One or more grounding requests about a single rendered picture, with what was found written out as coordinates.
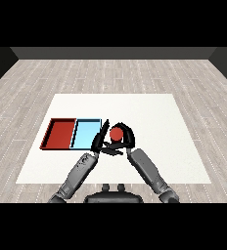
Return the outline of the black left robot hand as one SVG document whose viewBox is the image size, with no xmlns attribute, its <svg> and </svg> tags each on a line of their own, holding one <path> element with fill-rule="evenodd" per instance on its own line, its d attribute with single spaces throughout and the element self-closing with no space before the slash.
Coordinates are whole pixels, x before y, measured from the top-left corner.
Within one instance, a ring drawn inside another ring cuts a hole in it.
<svg viewBox="0 0 227 250">
<path fill-rule="evenodd" d="M 103 124 L 100 132 L 96 134 L 91 145 L 91 151 L 94 153 L 95 157 L 99 157 L 99 154 L 105 153 L 111 156 L 122 155 L 122 152 L 111 148 L 108 142 L 105 142 L 105 135 L 107 134 L 110 127 L 109 120 Z"/>
</svg>

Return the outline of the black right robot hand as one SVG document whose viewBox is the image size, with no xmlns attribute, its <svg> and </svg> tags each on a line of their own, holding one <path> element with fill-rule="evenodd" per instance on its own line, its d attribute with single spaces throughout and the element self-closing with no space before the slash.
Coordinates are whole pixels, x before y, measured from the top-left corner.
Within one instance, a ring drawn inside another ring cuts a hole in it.
<svg viewBox="0 0 227 250">
<path fill-rule="evenodd" d="M 120 122 L 112 126 L 113 127 L 118 127 L 123 131 L 123 138 L 122 141 L 119 143 L 114 143 L 112 141 L 109 142 L 111 145 L 111 148 L 117 149 L 117 148 L 133 148 L 135 147 L 135 136 L 130 127 L 125 125 L 124 123 Z"/>
</svg>

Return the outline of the small red can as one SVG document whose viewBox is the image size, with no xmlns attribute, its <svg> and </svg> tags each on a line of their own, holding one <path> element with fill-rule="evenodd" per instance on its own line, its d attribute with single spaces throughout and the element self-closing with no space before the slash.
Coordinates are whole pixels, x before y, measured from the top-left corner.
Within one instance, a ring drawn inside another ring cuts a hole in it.
<svg viewBox="0 0 227 250">
<path fill-rule="evenodd" d="M 110 137 L 111 137 L 111 141 L 114 143 L 119 143 L 122 141 L 123 138 L 123 131 L 118 128 L 118 127 L 113 127 L 110 130 Z"/>
</svg>

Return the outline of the light blue shallow open box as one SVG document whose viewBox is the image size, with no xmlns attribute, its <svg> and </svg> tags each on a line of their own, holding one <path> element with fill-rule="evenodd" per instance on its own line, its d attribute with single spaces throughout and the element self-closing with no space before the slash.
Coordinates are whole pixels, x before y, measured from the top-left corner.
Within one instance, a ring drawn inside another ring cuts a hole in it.
<svg viewBox="0 0 227 250">
<path fill-rule="evenodd" d="M 100 118 L 78 118 L 70 140 L 71 150 L 89 150 L 102 127 Z"/>
</svg>

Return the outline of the red shallow open box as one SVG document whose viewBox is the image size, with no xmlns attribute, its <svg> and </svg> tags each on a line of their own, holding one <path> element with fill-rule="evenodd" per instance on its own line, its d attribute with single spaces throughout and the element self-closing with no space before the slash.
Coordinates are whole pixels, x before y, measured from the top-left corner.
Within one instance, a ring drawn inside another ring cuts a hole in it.
<svg viewBox="0 0 227 250">
<path fill-rule="evenodd" d="M 52 118 L 40 145 L 42 150 L 69 150 L 75 118 Z"/>
</svg>

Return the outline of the dark grey robot body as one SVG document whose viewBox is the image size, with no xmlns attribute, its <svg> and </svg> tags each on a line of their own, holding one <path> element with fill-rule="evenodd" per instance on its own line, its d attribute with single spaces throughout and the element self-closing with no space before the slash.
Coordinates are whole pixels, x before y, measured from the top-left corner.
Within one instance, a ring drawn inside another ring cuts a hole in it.
<svg viewBox="0 0 227 250">
<path fill-rule="evenodd" d="M 84 203 L 143 203 L 140 195 L 127 192 L 124 184 L 117 185 L 117 191 L 110 191 L 109 184 L 103 184 L 102 190 L 87 195 Z"/>
</svg>

